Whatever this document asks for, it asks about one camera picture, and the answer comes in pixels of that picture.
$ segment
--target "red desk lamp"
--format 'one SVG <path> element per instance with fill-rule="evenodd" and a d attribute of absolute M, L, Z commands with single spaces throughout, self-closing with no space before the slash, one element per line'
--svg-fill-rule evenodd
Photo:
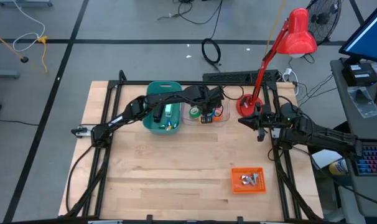
<path fill-rule="evenodd" d="M 259 98 L 263 74 L 276 53 L 298 55 L 312 53 L 317 50 L 317 44 L 313 36 L 307 31 L 308 18 L 309 12 L 307 12 L 307 9 L 298 8 L 291 12 L 289 19 L 285 20 L 273 47 L 262 60 L 253 94 L 243 95 L 236 103 L 236 109 L 241 116 L 250 116 L 254 111 L 255 103 L 263 104 Z"/>

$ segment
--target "black fan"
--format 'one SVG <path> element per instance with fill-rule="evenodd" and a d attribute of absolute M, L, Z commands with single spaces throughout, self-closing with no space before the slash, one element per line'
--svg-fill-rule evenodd
<path fill-rule="evenodd" d="M 341 0 L 312 0 L 307 6 L 309 11 L 309 32 L 317 45 L 329 41 L 329 37 L 337 26 Z"/>

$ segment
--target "wooden platform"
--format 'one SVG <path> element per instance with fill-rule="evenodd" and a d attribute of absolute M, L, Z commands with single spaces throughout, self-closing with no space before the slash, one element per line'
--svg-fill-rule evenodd
<path fill-rule="evenodd" d="M 91 84 L 82 123 L 100 122 L 106 87 L 107 82 Z M 145 95 L 146 88 L 124 85 L 119 112 L 135 97 Z M 245 87 L 245 93 L 252 90 L 253 87 Z M 241 95 L 237 86 L 228 86 L 225 91 L 232 98 Z M 278 92 L 296 102 L 292 84 L 279 83 Z M 117 130 L 100 218 L 143 220 L 152 214 L 155 220 L 222 221 L 242 216 L 246 221 L 283 221 L 276 170 L 267 156 L 271 148 L 269 135 L 263 142 L 257 142 L 257 132 L 237 122 L 240 116 L 234 101 L 230 102 L 230 113 L 230 119 L 222 127 L 183 124 L 172 136 L 151 134 L 141 122 Z M 77 140 L 72 164 L 89 145 L 90 138 Z M 86 189 L 93 151 L 73 173 L 70 206 Z M 291 159 L 298 191 L 322 217 L 309 157 L 291 151 Z M 263 167 L 267 193 L 233 194 L 232 167 Z M 290 194 L 287 196 L 294 217 Z M 60 207 L 60 214 L 64 213 L 65 196 Z"/>

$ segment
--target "teal plastic bin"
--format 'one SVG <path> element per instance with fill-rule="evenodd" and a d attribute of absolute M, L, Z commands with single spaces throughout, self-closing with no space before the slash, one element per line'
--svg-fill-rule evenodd
<path fill-rule="evenodd" d="M 168 82 L 168 81 L 156 81 L 152 82 L 147 87 L 148 94 L 156 93 L 170 93 L 173 91 L 182 91 L 182 86 L 177 82 Z M 162 112 L 162 118 L 160 123 L 155 123 L 152 115 L 154 112 L 151 112 L 150 115 L 146 116 L 143 119 L 143 125 L 148 130 L 154 134 L 175 134 L 180 128 L 180 109 L 181 103 L 172 104 L 172 117 L 167 118 L 165 116 L 165 111 Z M 176 128 L 171 130 L 160 129 L 159 126 L 167 124 L 167 120 L 170 119 L 172 126 L 176 124 Z"/>

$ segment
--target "lamp arm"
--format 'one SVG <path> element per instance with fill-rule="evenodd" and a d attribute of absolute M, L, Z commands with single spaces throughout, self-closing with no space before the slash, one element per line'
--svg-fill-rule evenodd
<path fill-rule="evenodd" d="M 266 69 L 269 65 L 269 62 L 276 55 L 278 45 L 281 43 L 281 40 L 285 36 L 287 31 L 288 31 L 288 19 L 286 19 L 284 21 L 284 25 L 282 25 L 282 29 L 281 29 L 280 33 L 278 34 L 277 39 L 274 42 L 273 46 L 271 47 L 270 51 L 262 59 L 262 64 L 261 64 L 261 68 L 259 69 L 259 72 L 258 72 L 258 77 L 256 79 L 255 88 L 253 89 L 252 99 L 249 101 L 249 103 L 251 105 L 255 104 L 255 101 L 259 97 L 259 93 L 261 91 L 261 84 L 262 84 L 264 71 L 266 71 Z"/>

